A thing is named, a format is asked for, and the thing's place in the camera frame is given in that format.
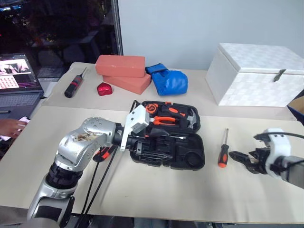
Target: cardboard box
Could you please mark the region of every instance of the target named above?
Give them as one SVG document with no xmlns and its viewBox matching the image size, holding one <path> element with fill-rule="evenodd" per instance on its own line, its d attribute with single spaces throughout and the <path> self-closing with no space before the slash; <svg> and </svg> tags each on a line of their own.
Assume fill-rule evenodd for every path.
<svg viewBox="0 0 304 228">
<path fill-rule="evenodd" d="M 301 96 L 288 104 L 292 114 L 304 125 L 304 96 Z"/>
<path fill-rule="evenodd" d="M 218 105 L 285 107 L 304 89 L 303 63 L 286 47 L 222 43 L 206 81 Z"/>
</svg>

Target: human hand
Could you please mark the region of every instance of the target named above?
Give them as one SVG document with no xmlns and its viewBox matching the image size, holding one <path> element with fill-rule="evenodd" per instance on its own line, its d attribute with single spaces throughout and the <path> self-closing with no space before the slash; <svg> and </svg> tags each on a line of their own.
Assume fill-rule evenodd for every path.
<svg viewBox="0 0 304 228">
<path fill-rule="evenodd" d="M 27 125 L 27 122 L 14 119 L 0 119 L 0 135 L 16 139 Z"/>
</svg>

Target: box lid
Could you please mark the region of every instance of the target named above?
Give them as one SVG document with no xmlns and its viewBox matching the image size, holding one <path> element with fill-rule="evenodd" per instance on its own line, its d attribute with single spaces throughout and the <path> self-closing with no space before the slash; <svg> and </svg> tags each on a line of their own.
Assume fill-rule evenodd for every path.
<svg viewBox="0 0 304 228">
<path fill-rule="evenodd" d="M 220 43 L 219 50 L 238 72 L 304 75 L 304 60 L 286 47 Z"/>
</svg>

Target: red heart-shaped object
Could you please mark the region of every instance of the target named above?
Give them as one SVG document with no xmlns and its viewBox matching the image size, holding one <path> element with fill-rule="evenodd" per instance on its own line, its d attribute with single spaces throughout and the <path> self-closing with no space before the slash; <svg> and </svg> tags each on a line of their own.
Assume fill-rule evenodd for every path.
<svg viewBox="0 0 304 228">
<path fill-rule="evenodd" d="M 112 87 L 107 83 L 101 83 L 99 86 L 97 86 L 97 92 L 98 95 L 104 96 L 108 94 L 112 94 Z"/>
</svg>

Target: red object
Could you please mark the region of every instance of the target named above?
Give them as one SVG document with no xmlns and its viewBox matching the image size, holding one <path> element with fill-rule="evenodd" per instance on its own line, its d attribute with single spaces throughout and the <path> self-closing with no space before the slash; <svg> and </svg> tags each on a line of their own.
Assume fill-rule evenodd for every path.
<svg viewBox="0 0 304 228">
<path fill-rule="evenodd" d="M 103 159 L 106 159 L 107 157 L 109 157 L 110 156 L 110 153 L 107 151 L 106 153 L 104 153 L 101 157 L 103 158 Z"/>
<path fill-rule="evenodd" d="M 229 146 L 226 144 L 223 144 L 221 146 L 221 151 L 218 156 L 218 166 L 221 168 L 225 168 L 227 166 L 228 162 L 228 148 Z"/>
<path fill-rule="evenodd" d="M 157 111 L 158 104 L 148 104 L 146 106 L 146 110 L 150 114 L 154 114 Z"/>
<path fill-rule="evenodd" d="M 99 86 L 97 86 L 97 92 L 98 95 L 104 96 L 104 95 L 112 94 L 113 90 L 109 84 L 103 82 Z"/>
<path fill-rule="evenodd" d="M 173 113 L 179 113 L 179 111 L 178 110 L 176 110 L 175 108 L 169 108 L 169 111 L 170 112 L 173 112 Z M 180 113 L 183 117 L 185 117 L 186 116 L 186 114 L 185 113 Z"/>
<path fill-rule="evenodd" d="M 145 57 L 101 55 L 96 61 L 99 75 L 115 77 L 144 77 Z"/>
<path fill-rule="evenodd" d="M 136 94 L 142 94 L 150 85 L 151 78 L 149 74 L 144 77 L 113 77 L 103 75 L 104 82 L 126 89 Z"/>
<path fill-rule="evenodd" d="M 175 122 L 176 119 L 173 117 L 169 117 L 169 116 L 155 116 L 153 118 L 154 125 L 175 125 L 174 123 L 164 123 L 162 121 Z"/>
</svg>

